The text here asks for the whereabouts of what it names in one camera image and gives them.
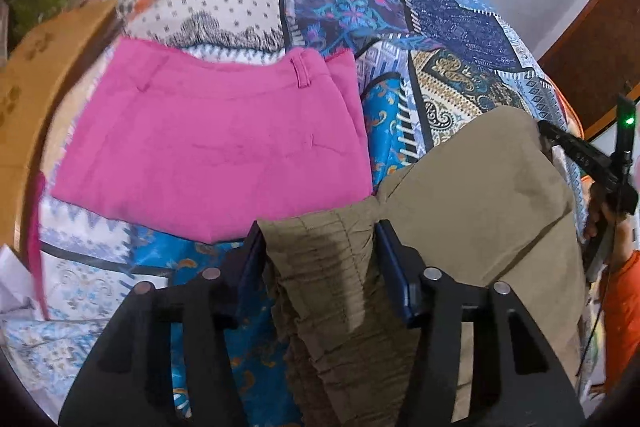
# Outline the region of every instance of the orange sleeve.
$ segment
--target orange sleeve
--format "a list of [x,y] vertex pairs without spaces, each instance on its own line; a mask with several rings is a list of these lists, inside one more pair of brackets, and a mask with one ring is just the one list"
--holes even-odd
[[607,355],[605,390],[609,394],[640,344],[640,251],[636,250],[611,277],[608,270],[603,273],[600,297],[607,278],[602,311]]

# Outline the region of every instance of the patterned bedding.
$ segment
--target patterned bedding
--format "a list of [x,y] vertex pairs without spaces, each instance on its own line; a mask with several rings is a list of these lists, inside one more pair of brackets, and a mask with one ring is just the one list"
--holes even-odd
[[[118,9],[127,34],[202,60],[271,64],[293,46],[310,46],[323,55],[352,49],[374,185],[497,105],[579,128],[526,46],[485,0],[119,0]],[[44,390],[60,404],[105,320],[137,280],[184,283],[204,267],[219,265],[239,245],[203,245],[109,221],[49,195],[74,121],[112,54],[107,49],[63,102],[44,152],[40,240],[54,320],[46,327],[29,321],[3,326],[4,350],[29,390]],[[561,152],[555,159],[574,190],[580,230],[585,218],[580,173]],[[300,425],[271,302],[260,289],[245,324],[227,334],[234,376],[251,425]],[[177,325],[172,347],[176,409],[189,416]],[[60,378],[38,380],[48,367]]]

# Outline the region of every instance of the wooden cabinet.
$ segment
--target wooden cabinet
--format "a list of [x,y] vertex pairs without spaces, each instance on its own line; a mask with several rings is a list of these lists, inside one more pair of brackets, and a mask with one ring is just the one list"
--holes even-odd
[[619,92],[640,97],[640,0],[590,0],[540,66],[594,136],[613,121]]

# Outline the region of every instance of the khaki fabric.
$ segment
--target khaki fabric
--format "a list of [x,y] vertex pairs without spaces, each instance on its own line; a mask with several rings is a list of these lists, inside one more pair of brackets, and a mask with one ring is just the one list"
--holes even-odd
[[[376,197],[260,222],[273,263],[275,324],[295,351],[290,384],[306,425],[389,426],[398,415],[419,333],[404,328],[386,297],[372,253],[373,224],[382,218],[427,265],[459,282],[507,281],[573,370],[568,346],[585,298],[573,201],[531,117],[499,107],[388,176]],[[458,415],[468,402],[471,346],[463,328]],[[315,396],[301,394],[305,386]],[[331,418],[322,412],[327,404],[334,421],[316,421]]]

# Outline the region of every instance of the person's hand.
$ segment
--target person's hand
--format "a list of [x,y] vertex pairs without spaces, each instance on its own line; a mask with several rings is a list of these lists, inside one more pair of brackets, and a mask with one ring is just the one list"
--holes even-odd
[[609,271],[613,273],[622,268],[634,253],[633,226],[628,214],[614,216],[614,210],[609,208],[609,205],[604,200],[605,191],[602,186],[595,183],[592,184],[589,193],[589,216],[587,217],[587,224],[584,226],[584,238],[590,239],[597,234],[596,223],[603,216],[609,223],[616,223],[613,251],[607,261]]

